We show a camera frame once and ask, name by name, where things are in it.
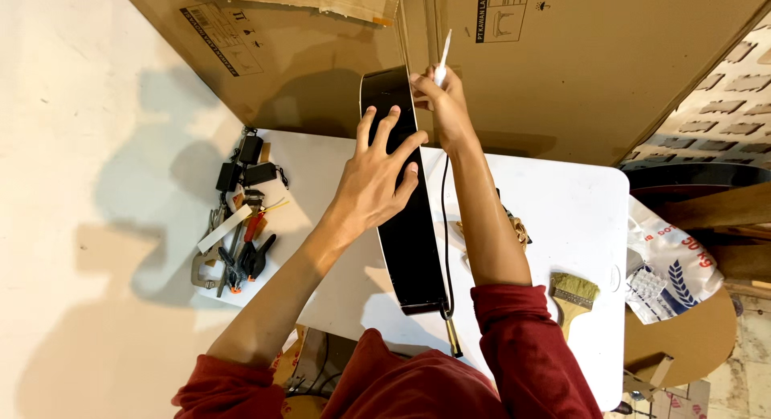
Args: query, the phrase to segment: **white table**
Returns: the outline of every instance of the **white table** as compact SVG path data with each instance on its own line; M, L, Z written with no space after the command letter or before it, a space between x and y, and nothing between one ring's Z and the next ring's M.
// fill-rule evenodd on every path
M271 142L271 161L287 173L290 190L279 180L257 186L267 196L265 205L282 197L291 201L266 214L268 225L256 242L272 232L277 241L268 252L265 271L256 282L245 283L242 293L227 289L220 300L244 306L300 246L335 195L345 161L353 153L350 139L260 130ZM428 183L439 255L444 254L444 229L440 189L444 152L420 148ZM572 324L568 344L600 408L609 411L622 394L624 354L624 295L619 269L626 261L628 181L614 168L558 161L487 155L500 189L501 200L522 219L533 244L527 247L533 283L546 285L550 273L573 273L600 286L601 294L590 313ZM464 352L463 361L492 378L479 349L479 327L469 289L473 279L461 257L463 237L452 169L445 187L449 235L450 272L455 291L454 322ZM190 247L195 246L191 238ZM400 310L385 268L377 232L362 235L330 270L303 309L299 323L357 340L370 327L380 330L394 351L406 354L430 348L449 353L445 324L437 313L406 316ZM215 289L198 292L216 297ZM549 299L556 319L557 307Z

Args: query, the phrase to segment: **hand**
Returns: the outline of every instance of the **hand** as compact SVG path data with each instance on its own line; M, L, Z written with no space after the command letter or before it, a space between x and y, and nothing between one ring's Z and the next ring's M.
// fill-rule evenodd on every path
M398 106L391 108L378 124L371 146L369 129L375 107L370 106L361 117L356 129L356 151L345 163L335 199L324 215L342 226L346 241L353 242L367 229L382 225L400 212L418 186L418 165L413 161L405 168L404 179L394 191L404 162L420 144L429 141L428 134L420 130L406 138L391 155L386 154L386 141L399 115Z
M416 108L429 109L429 103L433 105L434 117L439 122L439 143L449 152L458 144L462 144L465 138L476 138L476 134L466 107L463 83L452 69L446 69L446 89L433 82L434 66L429 66L423 75L413 73L410 81Z

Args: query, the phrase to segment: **box label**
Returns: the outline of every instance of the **box label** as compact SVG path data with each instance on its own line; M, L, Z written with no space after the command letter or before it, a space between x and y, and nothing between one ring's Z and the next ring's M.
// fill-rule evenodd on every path
M519 41L527 0L477 0L477 43Z
M179 10L230 74L237 77L263 72L257 62L257 49L262 43L257 41L243 12L229 12L226 16L214 2Z

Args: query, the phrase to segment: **black cable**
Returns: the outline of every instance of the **black cable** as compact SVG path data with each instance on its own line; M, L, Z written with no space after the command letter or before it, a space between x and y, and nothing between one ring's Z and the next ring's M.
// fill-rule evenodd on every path
M335 375L333 375L333 376L329 377L328 379L324 380L324 383L322 383L322 385L321 385L321 386L318 388L318 394L319 394L319 395L321 395L321 394L322 394L322 392L323 392L323 390L324 390L324 386L326 386L326 385L327 385L327 384L328 384L330 381L332 381L332 379L333 379L333 378L335 378L335 377L337 377L337 376L341 376L341 375L342 375L342 373L337 373L337 374L335 374Z
M448 321L450 318L453 317L453 313L455 312L455 296L453 296L453 278L449 276L449 239L448 239L448 231L447 231L447 212L444 209L444 182L447 180L447 168L449 167L449 156L445 154L447 157L445 158L444 162L444 175L442 175L442 217L444 218L444 271L447 274L447 289L449 290L449 310L448 309L442 309L442 312L439 314L442 316L442 319L445 321Z
M313 384L311 384L311 386L308 388L307 391L302 393L303 395L306 395L308 392L311 391L311 389L313 389L313 386L316 385L316 382L322 376L322 373L324 372L324 367L327 366L327 359L329 358L329 333L324 332L324 334L326 335L327 348L326 348L326 350L324 352L324 362L322 363L322 369L318 370L318 375L316 376L315 380L313 380Z

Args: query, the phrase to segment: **red shirt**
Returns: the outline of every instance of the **red shirt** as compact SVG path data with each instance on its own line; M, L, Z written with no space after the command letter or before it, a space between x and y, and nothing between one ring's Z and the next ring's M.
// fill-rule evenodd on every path
M596 417L602 413L560 326L546 309L544 286L471 289L490 380L438 350L409 360L392 354L380 332L366 330L322 418ZM281 417L284 391L273 375L198 356L172 404L177 419Z

